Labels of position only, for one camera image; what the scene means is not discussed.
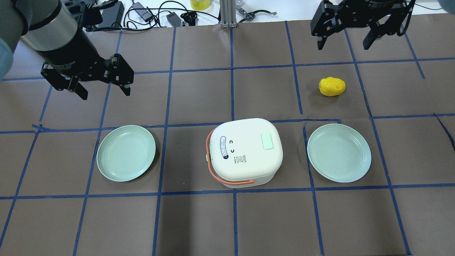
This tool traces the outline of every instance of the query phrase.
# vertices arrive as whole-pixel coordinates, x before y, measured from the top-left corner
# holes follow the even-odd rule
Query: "qr code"
[[[236,163],[236,164],[245,163],[245,162],[246,162],[245,155],[243,155],[243,156],[235,156],[234,157],[234,163]]]

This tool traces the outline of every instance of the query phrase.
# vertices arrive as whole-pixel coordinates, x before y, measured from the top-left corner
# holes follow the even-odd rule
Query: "yellow toy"
[[[319,91],[324,96],[337,96],[346,90],[346,83],[335,77],[323,78],[319,82]]]

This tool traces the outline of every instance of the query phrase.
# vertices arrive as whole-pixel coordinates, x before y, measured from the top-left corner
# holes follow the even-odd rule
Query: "orange handle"
[[[212,136],[212,133],[215,129],[213,129],[207,136],[207,140],[205,141],[205,149],[207,151],[207,164],[208,164],[208,170],[210,171],[210,174],[219,182],[226,184],[226,185],[247,185],[247,184],[253,184],[255,181],[253,179],[250,180],[245,180],[245,181],[227,181],[219,178],[213,173],[212,170],[212,160],[210,158],[210,149],[208,144],[210,143],[210,137]]]

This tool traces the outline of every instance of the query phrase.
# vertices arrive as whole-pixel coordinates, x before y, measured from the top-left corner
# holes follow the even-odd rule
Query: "light green plate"
[[[152,134],[137,125],[126,125],[110,132],[96,154],[98,169],[113,181],[139,177],[152,164],[156,144]]]
[[[308,158],[322,176],[336,182],[362,178],[371,165],[371,151],[365,138],[349,126],[331,123],[308,139]]]

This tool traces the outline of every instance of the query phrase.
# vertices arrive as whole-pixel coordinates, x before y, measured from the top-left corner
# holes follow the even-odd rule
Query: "yellow container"
[[[191,7],[194,10],[205,10],[210,6],[211,0],[190,0]]]

